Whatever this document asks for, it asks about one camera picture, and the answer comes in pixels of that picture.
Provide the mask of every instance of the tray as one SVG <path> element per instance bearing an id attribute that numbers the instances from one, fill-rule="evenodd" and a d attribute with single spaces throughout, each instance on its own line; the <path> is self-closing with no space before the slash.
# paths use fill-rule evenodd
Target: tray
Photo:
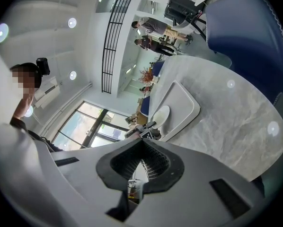
<path id="1" fill-rule="evenodd" d="M 170 115 L 158 130 L 161 133 L 160 141 L 166 142 L 197 117 L 200 112 L 200 105 L 188 90 L 177 81 L 172 82 L 154 114 L 164 105 L 170 107 Z"/>

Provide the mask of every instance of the person in black clothes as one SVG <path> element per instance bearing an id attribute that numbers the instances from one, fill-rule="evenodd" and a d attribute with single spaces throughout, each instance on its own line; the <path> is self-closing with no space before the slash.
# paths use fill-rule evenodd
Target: person in black clothes
<path id="1" fill-rule="evenodd" d="M 171 53 L 168 53 L 164 50 L 168 50 L 170 52 L 174 52 L 173 49 L 165 46 L 165 45 L 162 45 L 154 40 L 152 40 L 152 37 L 151 36 L 148 36 L 148 35 L 144 35 L 142 36 L 142 39 L 138 39 L 138 40 L 135 40 L 134 43 L 136 45 L 139 45 L 141 48 L 143 48 L 144 50 L 152 50 L 154 52 L 157 52 L 157 53 L 160 53 L 160 54 L 163 54 L 163 55 L 167 55 L 167 56 L 172 56 L 173 54 Z"/>
<path id="2" fill-rule="evenodd" d="M 23 99 L 19 102 L 10 124 L 18 129 L 26 131 L 33 140 L 39 140 L 46 144 L 50 152 L 62 151 L 62 149 L 53 145 L 49 140 L 44 137 L 38 136 L 36 133 L 29 131 L 25 123 L 21 120 L 26 114 L 28 108 L 32 104 L 34 93 L 39 89 L 42 83 L 42 76 L 39 68 L 33 63 L 24 63 L 16 65 L 10 69 L 12 77 L 18 78 L 18 82 L 23 86 Z"/>

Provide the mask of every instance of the floor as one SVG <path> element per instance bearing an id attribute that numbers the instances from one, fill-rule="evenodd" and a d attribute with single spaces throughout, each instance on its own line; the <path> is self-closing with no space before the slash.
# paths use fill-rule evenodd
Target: floor
<path id="1" fill-rule="evenodd" d="M 207 47 L 206 41 L 201 38 L 200 35 L 193 35 L 193 38 L 194 40 L 189 46 L 186 46 L 185 43 L 179 45 L 179 49 L 184 55 L 200 57 L 227 68 L 231 65 L 231 61 L 227 56 L 220 53 L 215 54 L 210 50 Z M 283 96 L 279 98 L 275 107 L 283 118 Z M 265 186 L 266 196 L 271 196 L 281 187 L 283 183 L 283 154 L 274 165 L 262 174 L 262 179 Z"/>

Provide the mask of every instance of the black hair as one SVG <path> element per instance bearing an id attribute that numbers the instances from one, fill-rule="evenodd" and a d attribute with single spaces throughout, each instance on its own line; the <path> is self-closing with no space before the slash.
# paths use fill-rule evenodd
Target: black hair
<path id="1" fill-rule="evenodd" d="M 132 22 L 131 23 L 132 28 L 137 28 L 137 23 L 138 23 L 137 21 Z"/>
<path id="2" fill-rule="evenodd" d="M 42 84 L 42 74 L 39 67 L 33 63 L 24 63 L 18 64 L 10 68 L 10 70 L 14 70 L 16 68 L 23 68 L 23 71 L 33 72 L 35 79 L 35 88 L 40 88 Z"/>

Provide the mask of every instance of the black window frame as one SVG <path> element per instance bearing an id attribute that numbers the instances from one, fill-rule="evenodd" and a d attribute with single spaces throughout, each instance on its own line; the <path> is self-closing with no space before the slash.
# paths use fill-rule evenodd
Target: black window frame
<path id="1" fill-rule="evenodd" d="M 93 117 L 93 116 L 90 116 L 90 115 L 88 115 L 88 114 L 86 114 L 86 113 L 83 113 L 83 112 L 79 111 L 79 108 L 80 108 L 83 104 L 88 104 L 88 105 L 91 105 L 91 106 L 93 106 L 93 107 L 97 107 L 97 108 L 99 108 L 99 109 L 102 109 L 103 111 L 100 113 L 100 115 L 98 116 L 98 118 L 95 118 L 95 117 Z M 71 118 L 76 112 L 78 112 L 78 113 L 80 113 L 80 114 L 82 114 L 82 115 L 84 115 L 84 116 L 86 116 L 86 117 L 89 117 L 89 118 L 95 120 L 93 126 L 92 126 L 92 127 L 90 128 L 90 130 L 89 130 L 89 132 L 91 132 L 90 136 L 86 135 L 86 137 L 85 137 L 85 139 L 84 139 L 84 141 L 83 141 L 82 144 L 78 143 L 77 141 L 73 140 L 73 139 L 70 138 L 69 136 L 67 136 L 67 135 L 65 135 L 64 133 L 62 133 L 63 127 L 67 124 L 67 122 L 70 120 L 70 118 Z M 104 124 L 104 125 L 107 125 L 107 126 L 110 126 L 110 127 L 113 127 L 113 128 L 115 128 L 115 129 L 117 129 L 117 130 L 121 130 L 121 131 L 125 131 L 125 132 L 129 131 L 129 129 L 123 128 L 123 127 L 121 127 L 121 126 L 118 126 L 118 125 L 115 125 L 115 124 L 112 124 L 112 123 L 109 123 L 109 122 L 105 122 L 105 121 L 104 121 L 104 118 L 105 118 L 105 116 L 106 116 L 106 114 L 107 114 L 108 112 L 114 113 L 113 111 L 109 111 L 109 110 L 107 110 L 107 109 L 98 107 L 98 106 L 93 105 L 93 104 L 90 104 L 90 103 L 88 103 L 88 102 L 86 102 L 86 101 L 82 102 L 82 103 L 74 110 L 74 112 L 67 118 L 67 120 L 62 124 L 62 126 L 59 128 L 59 130 L 57 131 L 56 135 L 54 136 L 54 138 L 53 138 L 53 140 L 52 140 L 52 143 L 54 144 L 54 141 L 55 141 L 55 139 L 56 139 L 56 137 L 58 136 L 59 133 L 62 134 L 63 136 L 65 136 L 65 137 L 67 137 L 68 139 L 72 140 L 73 142 L 79 144 L 79 145 L 80 145 L 80 149 L 91 148 L 91 145 L 92 145 L 92 143 L 93 143 L 95 137 L 99 137 L 99 138 L 101 138 L 101 139 L 103 139 L 103 140 L 111 141 L 112 143 L 121 141 L 121 140 L 119 140 L 119 139 L 115 139 L 115 138 L 113 138 L 113 137 L 110 137 L 110 136 L 107 136 L 107 135 L 98 133 L 98 130 L 100 129 L 100 127 L 101 127 L 103 124 Z"/>

